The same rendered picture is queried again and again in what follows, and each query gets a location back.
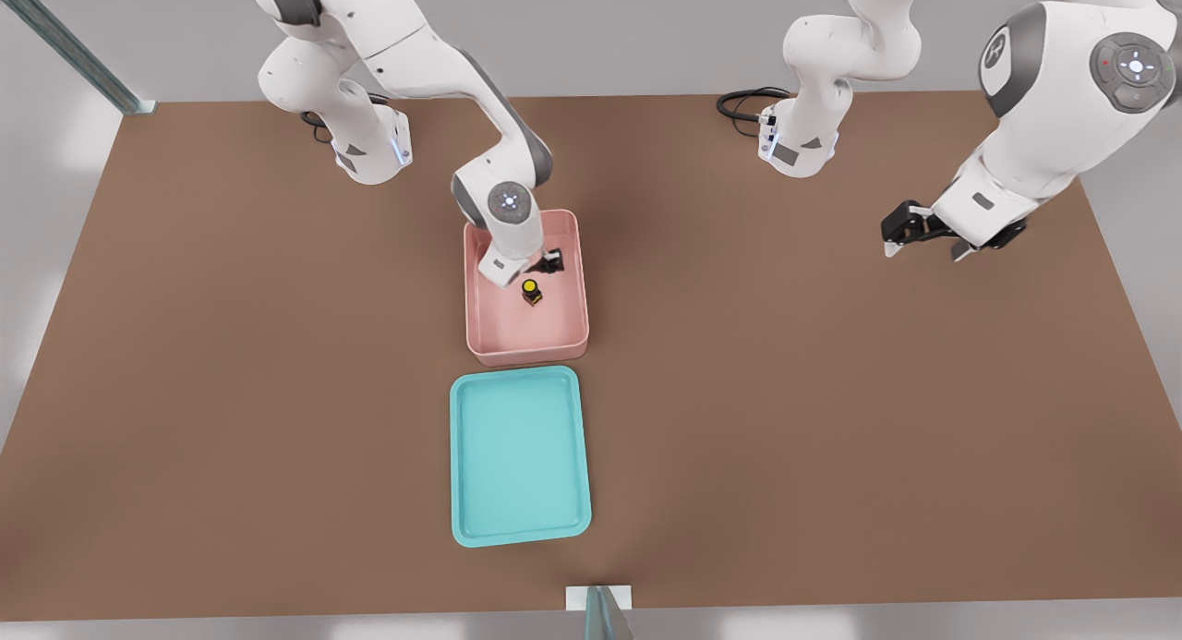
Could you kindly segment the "pink box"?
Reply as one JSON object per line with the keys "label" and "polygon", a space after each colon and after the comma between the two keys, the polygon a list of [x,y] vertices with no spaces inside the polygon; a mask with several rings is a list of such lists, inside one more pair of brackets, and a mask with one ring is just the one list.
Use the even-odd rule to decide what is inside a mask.
{"label": "pink box", "polygon": [[[491,235],[465,226],[465,332],[467,345],[486,367],[535,364],[577,358],[587,348],[587,299],[580,235],[572,211],[543,211],[545,248],[561,248],[565,270],[521,274],[499,289],[478,272]],[[527,304],[521,283],[532,278],[543,299]]]}

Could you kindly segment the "pale blue-green tray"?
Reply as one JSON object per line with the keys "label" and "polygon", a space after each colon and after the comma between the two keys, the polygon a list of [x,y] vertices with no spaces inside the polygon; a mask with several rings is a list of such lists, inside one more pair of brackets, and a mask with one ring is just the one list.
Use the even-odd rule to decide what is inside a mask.
{"label": "pale blue-green tray", "polygon": [[457,379],[449,467],[460,547],[582,535],[595,513],[578,376],[553,364]]}

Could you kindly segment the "silver frame post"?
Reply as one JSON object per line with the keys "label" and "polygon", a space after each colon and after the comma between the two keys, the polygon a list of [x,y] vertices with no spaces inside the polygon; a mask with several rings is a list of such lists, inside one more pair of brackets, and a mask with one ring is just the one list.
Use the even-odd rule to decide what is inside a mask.
{"label": "silver frame post", "polygon": [[47,43],[56,54],[61,56],[71,67],[74,67],[121,115],[155,114],[157,102],[142,101],[126,88],[41,0],[0,0],[0,2],[30,26],[43,43]]}
{"label": "silver frame post", "polygon": [[584,614],[584,640],[636,640],[624,615],[634,609],[632,586],[566,586],[567,610]]}

